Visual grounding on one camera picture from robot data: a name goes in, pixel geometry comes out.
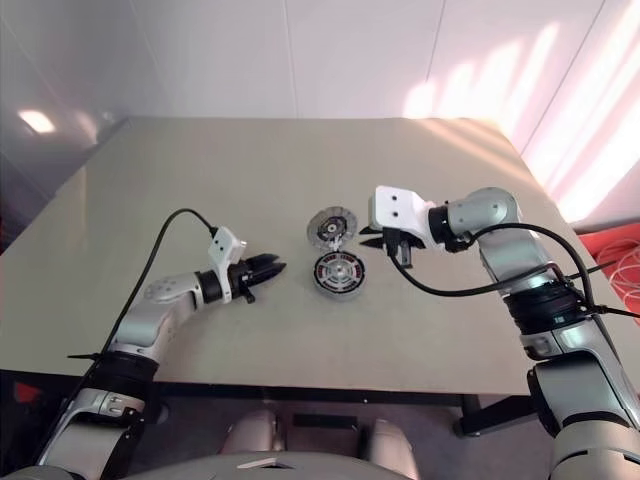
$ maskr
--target black wire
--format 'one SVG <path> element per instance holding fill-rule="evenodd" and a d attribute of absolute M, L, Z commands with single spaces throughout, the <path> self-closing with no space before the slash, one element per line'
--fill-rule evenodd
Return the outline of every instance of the black wire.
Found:
<path fill-rule="evenodd" d="M 390 256 L 391 262 L 396 267 L 396 269 L 402 274 L 404 278 L 406 278 L 414 287 L 422 290 L 423 292 L 430 293 L 431 295 L 437 295 L 439 297 L 471 297 L 473 295 L 481 295 L 483 293 L 495 292 L 497 290 L 502 290 L 509 285 L 512 285 L 515 282 L 519 282 L 520 280 L 524 280 L 531 275 L 539 275 L 541 273 L 546 272 L 550 268 L 552 268 L 552 264 L 540 265 L 538 267 L 527 270 L 526 272 L 519 273 L 518 275 L 514 275 L 511 278 L 507 278 L 505 280 L 500 280 L 499 282 L 492 283 L 490 285 L 484 285 L 482 287 L 476 288 L 467 288 L 465 290 L 439 290 L 437 288 L 429 287 L 423 283 L 420 283 L 416 280 L 407 269 L 400 265 L 398 259 L 395 256 Z"/>
<path fill-rule="evenodd" d="M 545 235 L 559 243 L 562 248 L 566 250 L 566 252 L 573 260 L 573 263 L 575 263 L 576 267 L 578 268 L 578 274 L 580 275 L 580 280 L 582 281 L 582 289 L 584 290 L 586 307 L 588 309 L 593 309 L 595 307 L 595 302 L 593 300 L 593 289 L 591 287 L 591 280 L 589 279 L 589 272 L 586 265 L 582 261 L 582 258 L 580 258 L 580 254 L 567 240 L 565 240 L 557 233 L 549 230 L 548 228 L 540 227 L 538 225 L 532 225 L 530 223 L 499 223 L 497 225 L 491 225 L 489 227 L 483 228 L 482 230 L 472 234 L 469 240 L 470 245 L 473 245 L 478 240 L 478 238 L 486 235 L 487 233 L 506 229 L 528 230 L 531 232 L 541 233 L 542 235 Z"/>
<path fill-rule="evenodd" d="M 599 272 L 600 270 L 610 267 L 611 265 L 615 265 L 616 264 L 616 260 L 611 260 L 610 262 L 607 263 L 602 263 L 600 265 L 596 265 L 595 267 L 591 267 L 587 269 L 587 273 L 592 274 L 595 272 Z M 575 280 L 576 278 L 580 278 L 580 274 L 579 273 L 572 273 L 571 275 L 567 275 L 567 277 L 569 280 Z"/>
<path fill-rule="evenodd" d="M 57 413 L 56 417 L 52 420 L 51 425 L 49 426 L 49 429 L 48 429 L 46 435 L 43 436 L 42 442 L 41 442 L 40 446 L 38 447 L 38 449 L 35 452 L 35 458 L 33 460 L 34 464 L 38 461 L 38 459 L 40 458 L 40 455 L 42 455 L 44 449 L 47 446 L 47 443 L 51 439 L 51 436 L 53 435 L 53 433 L 55 432 L 56 427 L 58 426 L 58 422 L 60 421 L 62 416 L 66 413 L 67 409 L 69 408 L 69 405 L 71 405 L 71 402 L 76 398 L 78 393 L 80 393 L 80 390 L 85 385 L 87 379 L 93 374 L 93 372 L 95 372 L 102 355 L 104 355 L 109 350 L 109 345 L 111 345 L 111 342 L 112 342 L 113 338 L 115 337 L 116 332 L 118 331 L 118 328 L 120 327 L 120 324 L 122 323 L 122 319 L 124 318 L 124 316 L 129 311 L 129 308 L 131 307 L 131 304 L 135 300 L 136 295 L 140 291 L 140 288 L 142 287 L 142 284 L 144 283 L 145 279 L 147 278 L 147 275 L 149 274 L 149 270 L 151 270 L 151 266 L 153 265 L 153 262 L 154 262 L 154 260 L 156 258 L 156 255 L 158 254 L 158 250 L 160 249 L 160 245 L 162 243 L 162 239 L 164 238 L 164 235 L 167 232 L 167 229 L 169 228 L 169 225 L 171 225 L 171 222 L 178 215 L 181 215 L 183 213 L 190 213 L 190 214 L 194 215 L 198 220 L 200 220 L 207 227 L 207 229 L 209 230 L 209 233 L 211 233 L 211 236 L 215 235 L 215 231 L 216 231 L 215 227 L 213 227 L 200 213 L 196 212 L 195 210 L 193 210 L 191 208 L 180 208 L 180 209 L 176 210 L 175 212 L 173 212 L 171 215 L 169 215 L 167 217 L 167 219 L 162 224 L 162 227 L 160 228 L 160 231 L 158 232 L 158 236 L 156 237 L 155 242 L 153 243 L 153 248 L 151 249 L 151 252 L 149 253 L 149 256 L 147 257 L 147 261 L 146 261 L 146 263 L 144 265 L 144 268 L 142 269 L 142 272 L 140 273 L 140 276 L 138 277 L 138 280 L 137 280 L 136 284 L 134 285 L 133 290 L 131 290 L 131 293 L 129 294 L 129 298 L 127 298 L 127 301 L 124 303 L 124 305 L 122 307 L 122 310 L 120 310 L 120 313 L 118 314 L 118 317 L 116 318 L 116 321 L 113 324 L 113 327 L 111 328 L 111 331 L 109 332 L 109 336 L 107 337 L 107 340 L 105 341 L 104 345 L 100 349 L 100 353 L 99 354 L 75 356 L 76 358 L 92 358 L 92 359 L 94 359 L 94 362 L 87 369 L 85 374 L 82 377 L 80 377 L 80 380 L 78 380 L 78 383 L 75 385 L 75 387 L 73 388 L 71 393 L 67 396 L 66 400 L 64 401 L 64 403 L 62 404 L 62 406 L 58 410 L 58 413 Z"/>
<path fill-rule="evenodd" d="M 591 280 L 589 278 L 589 271 L 587 270 L 587 267 L 585 266 L 584 262 L 582 261 L 582 258 L 580 257 L 580 255 L 578 254 L 576 249 L 573 247 L 573 245 L 571 245 L 566 239 L 564 239 L 563 237 L 561 237 L 557 233 L 555 233 L 555 232 L 553 232 L 553 231 L 551 231 L 551 230 L 549 230 L 547 228 L 540 227 L 538 225 L 532 225 L 532 224 L 529 224 L 529 223 L 501 223 L 501 224 L 497 224 L 497 225 L 491 225 L 489 227 L 483 228 L 482 230 L 479 230 L 475 234 L 472 234 L 469 237 L 469 242 L 467 244 L 467 247 L 470 247 L 471 245 L 473 245 L 483 235 L 486 235 L 486 234 L 488 234 L 490 232 L 494 232 L 496 230 L 506 230 L 506 229 L 528 230 L 528 231 L 533 231 L 533 232 L 540 233 L 542 235 L 545 235 L 545 236 L 551 238 L 552 240 L 555 240 L 557 243 L 559 243 L 566 250 L 566 252 L 569 254 L 571 259 L 575 263 L 575 265 L 576 265 L 576 267 L 578 269 L 578 275 L 580 276 L 580 279 L 582 281 L 582 287 L 583 287 L 583 290 L 584 290 L 583 301 L 585 303 L 584 306 L 586 307 L 586 311 L 591 312 L 591 313 L 617 313 L 617 314 L 620 314 L 620 315 L 635 316 L 634 314 L 630 314 L 629 312 L 625 312 L 624 310 L 617 310 L 617 309 L 609 308 L 609 307 L 606 307 L 606 306 L 596 305 L 595 302 L 594 302 L 594 299 L 593 299 L 593 289 L 591 287 Z M 471 288 L 471 289 L 467 289 L 467 290 L 437 290 L 435 288 L 431 288 L 431 287 L 429 287 L 427 285 L 424 285 L 424 284 L 420 283 L 418 280 L 416 280 L 415 278 L 413 278 L 406 271 L 406 269 L 404 269 L 400 265 L 398 260 L 395 258 L 395 255 L 389 255 L 389 257 L 391 258 L 391 261 L 393 262 L 393 264 L 396 267 L 396 269 L 398 269 L 398 271 L 402 274 L 402 276 L 405 277 L 407 280 L 409 280 L 409 282 L 411 282 L 412 285 L 414 285 L 415 287 L 419 288 L 423 292 L 431 293 L 433 295 L 440 295 L 440 296 L 444 296 L 444 297 L 462 297 L 462 296 L 478 295 L 480 293 L 491 292 L 491 291 L 495 291 L 495 290 L 499 290 L 501 288 L 504 288 L 504 287 L 508 286 L 509 284 L 513 283 L 514 281 L 522 280 L 523 278 L 526 278 L 526 277 L 528 277 L 530 275 L 533 275 L 535 273 L 540 273 L 540 272 L 536 272 L 536 270 L 529 270 L 529 271 L 523 272 L 523 273 L 521 273 L 519 275 L 516 275 L 513 278 L 502 280 L 501 282 L 496 282 L 493 285 L 486 285 L 484 287 Z M 600 331 L 602 332 L 602 335 L 604 336 L 605 340 L 609 344 L 609 347 L 611 348 L 613 354 L 615 355 L 616 358 L 619 359 L 618 352 L 617 352 L 615 346 L 613 345 L 613 340 L 611 340 L 611 337 L 609 336 L 609 332 L 607 331 L 606 327 L 604 326 L 604 323 L 602 322 L 602 319 L 600 318 L 599 315 L 593 315 L 593 319 L 594 319 L 596 325 L 598 326 L 598 328 L 600 329 Z"/>

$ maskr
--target floor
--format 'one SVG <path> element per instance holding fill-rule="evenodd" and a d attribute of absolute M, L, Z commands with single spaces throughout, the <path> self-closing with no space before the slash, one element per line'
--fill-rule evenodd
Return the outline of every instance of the floor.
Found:
<path fill-rule="evenodd" d="M 482 403 L 495 400 L 483 398 Z M 222 445 L 230 419 L 269 408 L 285 422 L 289 450 L 353 455 L 358 443 L 353 430 L 295 427 L 294 413 L 351 415 L 358 417 L 360 426 L 384 418 L 402 428 L 412 443 L 422 480 L 540 480 L 549 474 L 551 438 L 535 421 L 460 439 L 451 431 L 459 414 L 456 408 L 208 398 L 171 398 L 167 403 L 169 418 L 147 429 L 130 473 L 213 454 Z"/>

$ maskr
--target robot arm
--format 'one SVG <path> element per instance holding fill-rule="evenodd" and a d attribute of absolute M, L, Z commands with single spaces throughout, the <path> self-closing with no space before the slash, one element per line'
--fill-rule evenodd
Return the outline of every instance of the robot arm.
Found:
<path fill-rule="evenodd" d="M 229 303 L 239 296 L 253 303 L 249 287 L 284 269 L 276 255 L 240 260 L 245 246 L 219 227 L 209 249 L 211 270 L 166 277 L 147 287 L 61 417 L 38 465 L 62 468 L 85 480 L 124 473 L 142 435 L 154 375 L 180 327 L 209 303 Z"/>
<path fill-rule="evenodd" d="M 497 188 L 438 207 L 409 190 L 381 186 L 371 199 L 370 216 L 371 228 L 383 233 L 387 254 L 399 259 L 410 258 L 403 250 L 416 238 L 427 248 L 444 245 L 457 252 L 485 227 L 520 221 L 513 196 Z M 597 314 L 551 268 L 533 233 L 495 230 L 477 242 L 494 281 L 550 267 L 510 282 L 500 294 L 527 355 L 539 362 L 527 381 L 541 422 L 556 437 L 551 478 L 638 478 L 640 402 Z"/>

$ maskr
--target ceiling light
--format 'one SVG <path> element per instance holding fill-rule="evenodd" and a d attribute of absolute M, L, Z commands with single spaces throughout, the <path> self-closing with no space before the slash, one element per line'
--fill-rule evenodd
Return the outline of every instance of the ceiling light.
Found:
<path fill-rule="evenodd" d="M 18 115 L 38 133 L 51 133 L 56 130 L 49 117 L 38 110 L 22 110 Z"/>

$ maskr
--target table leg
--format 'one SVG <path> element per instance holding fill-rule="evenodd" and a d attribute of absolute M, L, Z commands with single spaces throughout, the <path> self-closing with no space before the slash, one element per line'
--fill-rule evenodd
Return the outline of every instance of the table leg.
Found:
<path fill-rule="evenodd" d="M 453 425 L 456 435 L 474 437 L 536 418 L 536 410 L 529 396 L 514 395 L 485 408 L 479 406 L 477 396 L 463 396 L 462 417 Z"/>

